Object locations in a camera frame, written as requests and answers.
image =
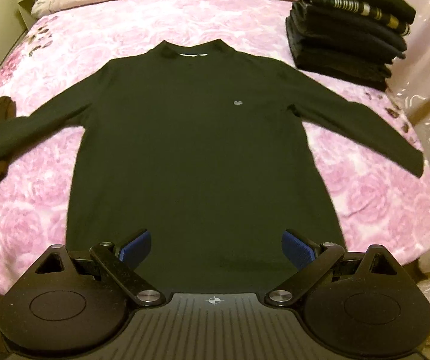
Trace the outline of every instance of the pink rose pattern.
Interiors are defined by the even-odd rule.
[[[18,115],[35,109],[113,58],[142,54],[162,40],[195,45],[221,38],[236,50],[293,66],[285,33],[290,2],[278,0],[118,0],[40,19],[0,69],[0,96]],[[348,101],[371,107],[421,145],[406,118],[387,113],[380,92],[307,73]],[[430,167],[421,179],[347,138],[304,122],[348,248],[383,244],[400,263],[430,249]],[[71,178],[83,128],[65,128],[20,154],[0,183],[0,294],[45,249],[65,242]]]

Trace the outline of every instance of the ribbed surface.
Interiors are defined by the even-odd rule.
[[[22,359],[12,355],[8,360]],[[80,357],[80,360],[229,359],[346,358],[316,344],[290,311],[265,307],[254,294],[176,294],[166,306],[137,312],[115,340]],[[412,355],[409,359],[420,358]]]

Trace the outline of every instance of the dark green long-sleeve shirt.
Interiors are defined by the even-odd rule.
[[[369,108],[221,40],[109,61],[30,116],[0,122],[0,158],[84,126],[69,250],[148,228],[152,252],[137,273],[161,290],[269,290],[295,272],[281,251],[287,228],[344,245],[302,119],[422,175],[422,153]]]

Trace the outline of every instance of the blue gripper pad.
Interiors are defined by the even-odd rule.
[[[149,231],[145,231],[122,247],[118,258],[129,268],[135,269],[147,258],[151,248],[152,236]]]
[[[315,260],[315,251],[288,231],[282,235],[282,251],[299,271]]]

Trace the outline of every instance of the shirt collar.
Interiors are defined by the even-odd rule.
[[[197,55],[209,54],[212,52],[217,52],[219,54],[231,54],[235,52],[235,50],[221,39],[215,39],[213,41],[211,40],[210,42],[198,44],[195,46],[179,46],[165,40],[154,47],[151,52],[166,59],[177,59],[182,57],[180,54]]]

